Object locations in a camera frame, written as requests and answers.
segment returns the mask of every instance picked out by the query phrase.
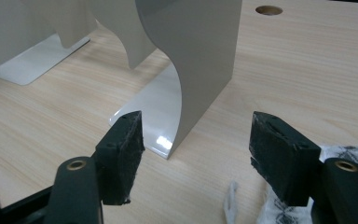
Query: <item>white panel base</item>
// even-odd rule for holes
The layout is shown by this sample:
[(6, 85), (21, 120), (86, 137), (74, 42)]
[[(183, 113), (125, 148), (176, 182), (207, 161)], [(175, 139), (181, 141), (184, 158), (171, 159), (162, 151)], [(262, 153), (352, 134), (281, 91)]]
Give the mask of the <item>white panel base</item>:
[(1, 64), (0, 78), (19, 85), (30, 84), (89, 41), (88, 37), (84, 37), (71, 48), (65, 49), (58, 35), (51, 35)]
[(109, 123), (113, 125), (122, 115), (141, 110), (145, 147), (167, 159), (178, 130), (181, 109), (179, 77), (171, 64), (118, 110)]

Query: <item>wood grain surface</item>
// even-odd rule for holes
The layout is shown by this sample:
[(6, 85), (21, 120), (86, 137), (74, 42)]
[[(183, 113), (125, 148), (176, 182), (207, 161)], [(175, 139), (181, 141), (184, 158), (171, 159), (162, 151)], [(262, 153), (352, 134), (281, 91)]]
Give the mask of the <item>wood grain surface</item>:
[[(278, 16), (255, 12), (262, 5)], [(0, 203), (53, 183), (58, 166), (90, 156), (108, 118), (169, 63), (160, 51), (128, 68), (103, 27), (28, 86), (0, 79)], [(253, 112), (281, 117), (319, 145), (358, 146), (358, 4), (244, 1), (234, 75), (166, 161), (147, 150), (131, 204), (103, 208), (105, 223), (224, 223), (230, 180), (237, 223), (255, 223), (266, 182), (250, 165)]]

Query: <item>round hole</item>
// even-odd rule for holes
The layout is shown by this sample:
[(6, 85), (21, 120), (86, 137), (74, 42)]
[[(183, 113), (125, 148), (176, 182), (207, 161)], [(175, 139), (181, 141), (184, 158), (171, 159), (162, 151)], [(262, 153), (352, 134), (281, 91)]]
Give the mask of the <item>round hole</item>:
[(70, 171), (80, 170), (81, 168), (86, 166), (85, 161), (72, 161), (66, 166), (66, 169)]
[(283, 10), (280, 7), (274, 7), (274, 6), (257, 7), (255, 11), (259, 14), (266, 15), (266, 16), (276, 16), (283, 13)]
[(349, 171), (349, 172), (357, 172), (358, 171), (357, 166), (355, 166), (352, 163), (349, 163), (347, 161), (336, 161), (335, 164), (339, 169), (344, 170), (344, 171)]

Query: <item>brass screw hole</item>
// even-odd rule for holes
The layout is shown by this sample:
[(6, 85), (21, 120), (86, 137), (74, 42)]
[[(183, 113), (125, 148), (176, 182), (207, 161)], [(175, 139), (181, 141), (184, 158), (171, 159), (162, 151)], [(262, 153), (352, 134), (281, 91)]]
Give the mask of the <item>brass screw hole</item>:
[(348, 172), (358, 172), (357, 166), (353, 165), (352, 163), (346, 162), (346, 161), (336, 161), (335, 165), (344, 171)]
[(280, 7), (274, 7), (274, 6), (262, 6), (257, 7), (255, 11), (259, 14), (265, 15), (265, 16), (276, 16), (281, 13), (283, 13), (283, 9)]
[(66, 169), (70, 171), (80, 170), (81, 168), (85, 167), (86, 164), (87, 163), (85, 161), (72, 161), (66, 166)]

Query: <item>wooden table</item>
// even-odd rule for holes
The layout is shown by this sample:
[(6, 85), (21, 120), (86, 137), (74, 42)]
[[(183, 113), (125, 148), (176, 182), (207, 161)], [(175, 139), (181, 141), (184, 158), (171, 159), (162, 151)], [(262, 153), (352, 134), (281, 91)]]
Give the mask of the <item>wooden table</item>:
[[(261, 5), (283, 14), (257, 14)], [(90, 156), (108, 118), (169, 64), (156, 51), (130, 70), (112, 33), (89, 37), (31, 85), (0, 79), (2, 206), (50, 186), (63, 161)], [(145, 152), (131, 204), (106, 206), (105, 223), (224, 223), (233, 179), (237, 223), (254, 223), (266, 188), (249, 159), (255, 110), (316, 144), (358, 146), (358, 4), (244, 1), (232, 80), (168, 161)]]

